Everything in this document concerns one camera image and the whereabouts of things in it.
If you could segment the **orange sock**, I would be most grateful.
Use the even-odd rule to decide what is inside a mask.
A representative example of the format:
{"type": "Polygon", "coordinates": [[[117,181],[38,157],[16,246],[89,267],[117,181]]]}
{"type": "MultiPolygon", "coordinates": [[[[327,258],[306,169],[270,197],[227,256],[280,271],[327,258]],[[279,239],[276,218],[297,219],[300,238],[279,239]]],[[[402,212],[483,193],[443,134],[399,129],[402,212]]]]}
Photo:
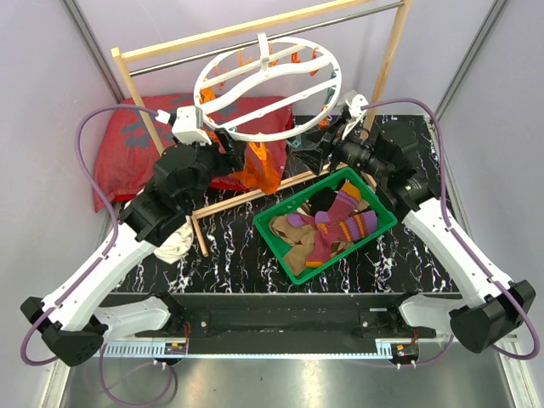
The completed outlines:
{"type": "Polygon", "coordinates": [[[236,178],[245,189],[256,189],[259,185],[259,173],[258,167],[255,165],[253,160],[254,154],[250,147],[246,147],[245,150],[245,165],[244,168],[233,174],[233,177],[236,178]]]}
{"type": "Polygon", "coordinates": [[[263,175],[261,176],[260,189],[266,195],[274,194],[281,184],[280,175],[274,167],[273,156],[264,143],[259,144],[258,157],[263,166],[263,175]]]}

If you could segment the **purple striped sock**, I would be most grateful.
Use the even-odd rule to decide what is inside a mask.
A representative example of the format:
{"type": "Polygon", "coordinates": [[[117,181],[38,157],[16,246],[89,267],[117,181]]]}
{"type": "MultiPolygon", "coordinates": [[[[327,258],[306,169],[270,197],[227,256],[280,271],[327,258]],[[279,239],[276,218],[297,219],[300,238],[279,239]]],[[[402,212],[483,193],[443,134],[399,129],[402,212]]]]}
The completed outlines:
{"type": "Polygon", "coordinates": [[[290,225],[312,226],[316,235],[314,249],[305,260],[307,268],[318,268],[332,259],[332,247],[338,242],[354,243],[369,237],[377,231],[377,214],[373,210],[356,213],[336,223],[317,223],[310,216],[293,213],[287,216],[290,225]]]}
{"type": "Polygon", "coordinates": [[[316,224],[334,224],[346,219],[360,204],[362,196],[356,185],[346,181],[338,191],[331,207],[325,211],[318,211],[314,216],[316,224]]]}

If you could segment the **white round sock hanger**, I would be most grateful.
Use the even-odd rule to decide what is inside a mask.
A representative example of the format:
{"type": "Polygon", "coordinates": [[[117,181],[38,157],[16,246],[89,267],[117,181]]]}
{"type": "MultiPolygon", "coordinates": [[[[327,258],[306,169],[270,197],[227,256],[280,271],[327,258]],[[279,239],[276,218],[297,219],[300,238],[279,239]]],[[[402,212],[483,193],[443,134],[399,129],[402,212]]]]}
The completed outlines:
{"type": "Polygon", "coordinates": [[[337,58],[318,43],[300,37],[273,39],[258,34],[258,42],[221,53],[206,64],[196,79],[194,104],[210,128],[224,128],[236,140],[269,142],[289,139],[316,128],[335,108],[342,90],[343,73],[337,58]],[[250,49],[255,58],[241,59],[230,70],[224,68],[250,49]],[[253,108],[235,119],[218,122],[213,114],[231,108],[245,97],[277,96],[279,99],[253,108]],[[294,129],[248,133],[242,127],[286,107],[307,108],[311,118],[294,129]]]}

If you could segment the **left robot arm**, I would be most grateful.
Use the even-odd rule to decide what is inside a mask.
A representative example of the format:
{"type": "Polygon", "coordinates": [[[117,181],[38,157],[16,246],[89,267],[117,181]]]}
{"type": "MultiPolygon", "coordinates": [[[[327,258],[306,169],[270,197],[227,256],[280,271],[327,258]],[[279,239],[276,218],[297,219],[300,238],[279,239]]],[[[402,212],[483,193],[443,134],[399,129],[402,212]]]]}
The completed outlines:
{"type": "Polygon", "coordinates": [[[239,172],[245,143],[223,128],[218,142],[176,142],[154,163],[148,184],[114,215],[114,229],[96,252],[55,292],[20,306],[55,358],[79,366],[106,343],[141,332],[172,337],[184,329],[184,307],[165,292],[110,308],[102,302],[142,259],[190,223],[196,201],[212,179],[239,172]]]}

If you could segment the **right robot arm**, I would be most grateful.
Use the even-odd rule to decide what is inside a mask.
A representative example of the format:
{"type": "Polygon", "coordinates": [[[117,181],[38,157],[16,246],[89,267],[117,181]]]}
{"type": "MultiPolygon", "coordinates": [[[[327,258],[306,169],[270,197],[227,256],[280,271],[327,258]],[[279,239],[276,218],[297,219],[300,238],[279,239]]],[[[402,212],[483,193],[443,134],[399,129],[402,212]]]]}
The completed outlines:
{"type": "Polygon", "coordinates": [[[437,190],[417,168],[417,137],[403,122],[387,122],[367,139],[333,125],[293,150],[313,173],[325,162],[343,163],[377,183],[378,200],[423,241],[453,278],[461,299],[407,294],[386,315],[386,327],[404,337],[415,327],[447,332],[469,351],[480,353],[528,322],[536,291],[526,280],[513,281],[498,269],[458,225],[437,190]]]}

